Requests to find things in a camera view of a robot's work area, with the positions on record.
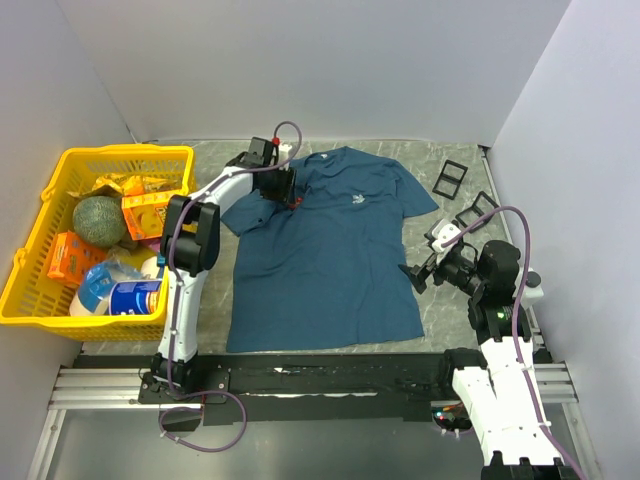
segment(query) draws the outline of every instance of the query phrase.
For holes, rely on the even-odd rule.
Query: red clip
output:
[[[289,210],[295,210],[296,208],[298,208],[298,206],[301,203],[302,203],[302,197],[298,197],[298,198],[296,198],[296,203],[290,203],[287,206],[289,207]]]

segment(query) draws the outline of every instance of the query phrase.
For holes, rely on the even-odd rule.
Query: white panel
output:
[[[3,284],[60,154],[131,137],[55,2],[2,2],[0,65]],[[58,367],[78,348],[44,332],[0,327],[0,478],[26,477]]]
[[[640,478],[640,4],[574,1],[490,152],[605,478]],[[512,233],[522,228],[510,218]]]
[[[140,140],[493,144],[568,0],[59,0]]]

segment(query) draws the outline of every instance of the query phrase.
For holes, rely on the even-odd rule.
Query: shirt sleeve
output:
[[[396,198],[402,205],[402,213],[405,218],[424,215],[439,208],[416,177],[397,161],[395,167]]]
[[[265,200],[256,190],[233,204],[221,220],[239,237],[249,230],[265,225],[276,213],[277,208],[275,202]]]

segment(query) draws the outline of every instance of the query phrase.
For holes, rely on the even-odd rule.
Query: orange box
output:
[[[167,217],[167,205],[174,195],[182,190],[147,193],[122,198],[122,213],[127,228],[134,240],[158,238],[162,236],[164,220]]]
[[[58,233],[47,277],[69,286],[79,287],[87,270],[104,262],[106,258],[106,253],[86,244],[75,233]]]

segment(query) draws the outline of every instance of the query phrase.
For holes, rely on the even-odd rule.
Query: floor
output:
[[[248,142],[244,141],[193,141],[182,142],[182,144],[192,146],[196,152],[198,187],[213,180],[227,161],[248,147]],[[432,194],[434,200],[440,205],[439,210],[405,220],[403,242],[409,265],[422,263],[428,257],[430,250],[426,246],[423,234],[431,225],[441,218],[453,219],[457,213],[473,202],[480,190],[493,196],[482,151],[476,145],[387,140],[310,141],[304,142],[298,157],[344,145],[398,160],[430,193],[446,159],[469,168],[455,200]],[[506,238],[500,219],[495,217],[485,228],[468,235],[467,242],[476,248],[481,248],[488,240],[506,240]],[[232,275],[237,246],[238,239],[223,226],[220,257],[207,278],[202,294],[198,319],[200,353],[225,352],[231,325]],[[467,297],[463,293],[445,284],[439,288],[429,287],[424,294],[415,295],[422,315],[424,337],[403,342],[316,350],[314,353],[440,352],[453,347],[477,346],[474,332],[467,320]],[[156,348],[157,342],[95,342],[85,343],[84,353],[153,354]]]
[[[545,405],[545,411],[554,436],[575,458],[562,408]],[[203,455],[158,438],[157,418],[151,411],[67,412],[46,478],[477,480],[483,464],[476,435],[441,437],[431,423],[250,422],[235,447]],[[238,427],[200,427],[188,440],[222,445]]]

